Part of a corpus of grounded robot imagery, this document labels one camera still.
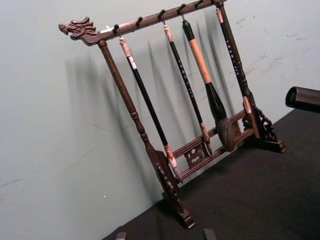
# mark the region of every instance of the wall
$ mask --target wall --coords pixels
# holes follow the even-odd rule
[[[0,239],[100,240],[161,199],[144,146],[99,48],[71,41],[58,24],[89,16],[100,31],[106,24],[121,24],[180,4],[177,0],[2,3]],[[318,8],[316,0],[226,3],[249,87],[273,122],[291,110],[284,104],[291,86],[320,89]],[[240,111],[240,91],[214,8],[186,18],[201,40],[228,115]],[[214,121],[181,21],[167,23],[210,129]],[[188,96],[171,65],[163,26],[125,38],[171,147],[177,149],[199,136]],[[151,143],[163,150],[118,39],[109,46]],[[219,145],[216,139],[212,143]],[[179,161],[181,168],[186,166]]]

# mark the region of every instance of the black tube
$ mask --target black tube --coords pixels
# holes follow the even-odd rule
[[[285,105],[320,114],[320,91],[294,86],[285,97]]]

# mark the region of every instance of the brush tip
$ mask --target brush tip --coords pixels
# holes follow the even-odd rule
[[[216,130],[224,149],[232,152],[235,149],[235,133],[230,119],[226,117],[216,121]]]

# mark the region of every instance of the wooden rack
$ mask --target wooden rack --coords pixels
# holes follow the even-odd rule
[[[196,10],[204,9],[215,5],[217,8],[224,7],[223,0],[204,0],[196,1],[183,6],[183,14],[188,14]],[[164,20],[169,20],[179,16],[181,6],[162,11]],[[139,119],[139,115],[136,111],[135,105],[130,97],[130,94],[124,84],[124,81],[119,73],[119,70],[113,60],[113,57],[109,51],[107,40],[113,39],[119,35],[125,35],[131,32],[135,32],[139,29],[149,27],[151,25],[160,23],[162,20],[159,13],[155,13],[146,17],[139,17],[137,20],[130,21],[121,25],[115,25],[113,28],[107,31],[97,32],[93,26],[93,22],[90,22],[89,17],[86,17],[83,21],[72,20],[69,24],[59,24],[59,29],[68,35],[71,39],[81,39],[86,45],[98,45],[102,51],[102,54],[106,60],[106,63],[111,71],[114,82],[122,96],[122,99],[126,105],[126,108],[134,121],[137,131],[145,145],[145,150],[150,159],[150,162],[155,170],[156,176],[163,188],[163,197],[167,200],[171,209],[177,216],[178,220],[188,229],[195,225],[189,211],[183,206],[179,195],[179,181],[174,177],[171,169],[168,166],[168,160],[164,153],[159,150],[155,150],[151,145],[148,135],[145,132],[144,126]],[[244,110],[232,116],[231,123],[235,132],[235,143],[245,143],[247,145],[255,146],[257,148],[263,148],[266,150],[283,153],[286,148],[283,141],[278,140],[274,133],[274,128],[271,121],[264,116],[262,111],[256,106],[253,94],[250,92],[247,81],[241,83],[238,79],[242,96],[247,99],[248,106],[244,105]],[[244,131],[241,132],[238,121],[243,122]],[[212,138],[217,134],[216,128],[208,131],[209,137]],[[221,156],[225,150],[223,147],[215,150],[210,156],[205,148],[204,141],[201,137],[197,137],[193,141],[180,147],[174,151],[176,158],[185,157],[188,163],[188,169],[182,173],[182,179],[190,177],[198,170],[205,167],[212,160]]]

